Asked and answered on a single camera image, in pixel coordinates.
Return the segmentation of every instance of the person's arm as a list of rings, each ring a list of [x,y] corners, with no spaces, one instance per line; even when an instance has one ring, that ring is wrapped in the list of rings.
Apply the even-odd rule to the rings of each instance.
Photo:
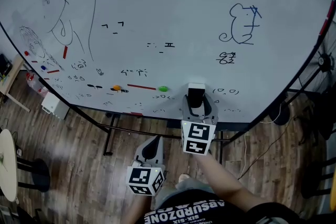
[[[151,211],[151,202],[152,196],[135,195],[131,207],[124,213],[122,224],[135,224]]]
[[[252,207],[268,201],[249,192],[229,171],[210,154],[194,155],[209,185],[215,194],[224,201],[247,212]]]

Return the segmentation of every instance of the black t-shirt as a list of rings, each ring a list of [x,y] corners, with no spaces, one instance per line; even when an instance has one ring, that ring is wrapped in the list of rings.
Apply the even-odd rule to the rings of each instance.
[[[176,194],[160,209],[147,213],[136,224],[298,224],[300,218],[286,206],[275,202],[258,205],[247,213],[220,200],[215,194],[191,189]]]

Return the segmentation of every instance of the orange magnet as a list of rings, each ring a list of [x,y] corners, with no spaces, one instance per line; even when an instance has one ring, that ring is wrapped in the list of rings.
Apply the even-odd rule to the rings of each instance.
[[[119,85],[114,85],[113,88],[116,90],[116,91],[120,91],[121,90],[121,87]]]

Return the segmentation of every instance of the whiteboard frame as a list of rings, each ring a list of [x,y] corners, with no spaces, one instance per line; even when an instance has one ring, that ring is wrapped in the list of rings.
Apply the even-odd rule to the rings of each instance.
[[[283,96],[285,96],[285,93],[290,90],[290,87],[295,83],[295,81],[299,78],[299,76],[301,75],[301,73],[304,71],[304,69],[307,67],[307,65],[309,64],[309,62],[311,61],[311,59],[313,58],[313,56],[315,55],[315,53],[317,52],[317,50],[319,49],[322,41],[324,40],[331,22],[333,21],[333,18],[335,16],[335,10],[336,10],[336,0],[333,0],[331,5],[331,13],[330,13],[330,17],[327,19],[327,23],[325,25],[325,27],[322,27],[322,33],[319,35],[316,44],[314,45],[310,55],[308,56],[308,58],[306,59],[306,61],[303,63],[303,65],[301,66],[301,68],[298,70],[298,72],[296,73],[296,75],[293,77],[293,79],[287,84],[287,86],[280,92],[280,94],[272,101],[272,103],[267,106],[253,121],[251,121],[250,123],[236,123],[236,122],[223,122],[223,123],[218,123],[217,124],[217,130],[218,130],[218,125],[230,125],[230,124],[236,124],[236,125],[247,125],[247,130],[243,130],[243,131],[239,131],[236,135],[234,135],[234,137],[232,137],[230,140],[235,140],[238,137],[240,137],[241,135],[243,135],[245,132],[249,131],[251,128],[253,128],[257,123],[259,123],[263,118],[265,118],[269,111],[272,110],[272,108],[276,105],[276,104],[280,104],[284,99]],[[13,45],[13,47],[17,50],[17,52],[21,55],[21,57],[25,60],[25,57],[20,53],[20,51],[17,49],[17,47],[15,46],[15,44],[13,43],[13,41],[11,40],[10,36],[8,35],[8,33],[6,32],[4,26],[1,23],[0,20],[0,27],[1,29],[4,31],[6,37],[8,38],[8,40],[10,41],[10,43]],[[25,60],[25,62],[28,64],[28,66],[35,72],[36,70],[34,68],[32,68],[32,66]],[[112,126],[107,126],[104,124],[100,124],[98,122],[96,122],[93,118],[91,118],[89,115],[87,115],[86,113],[84,113],[83,111],[81,111],[78,107],[82,107],[82,108],[87,108],[85,106],[76,106],[73,104],[70,104],[67,100],[65,100],[62,96],[60,96],[52,87],[50,87],[48,85],[48,83],[37,73],[37,75],[39,76],[39,80],[43,83],[44,86],[46,86],[46,88],[53,93],[55,96],[57,96],[58,99],[60,99],[63,103],[65,103],[66,105],[68,105],[71,109],[73,109],[76,113],[78,113],[79,115],[81,115],[83,118],[85,118],[86,120],[88,120],[89,122],[91,122],[93,125],[97,126],[98,128],[102,129],[103,131],[110,133],[111,129],[113,128]],[[103,111],[103,112],[107,112],[107,113],[113,113],[113,114],[124,114],[124,113],[120,113],[120,112],[113,112],[113,111],[106,111],[106,110],[99,110],[99,109],[93,109],[93,110],[97,110],[97,111]],[[176,120],[176,119],[167,119],[167,118],[154,118],[154,117],[149,117],[149,116],[142,116],[143,118],[148,118],[148,119],[160,119],[160,120]]]

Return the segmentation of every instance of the green magnet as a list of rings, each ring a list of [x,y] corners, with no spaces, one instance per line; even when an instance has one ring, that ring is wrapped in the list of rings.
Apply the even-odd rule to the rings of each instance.
[[[168,87],[166,87],[166,86],[160,86],[159,87],[159,91],[160,92],[168,92]]]

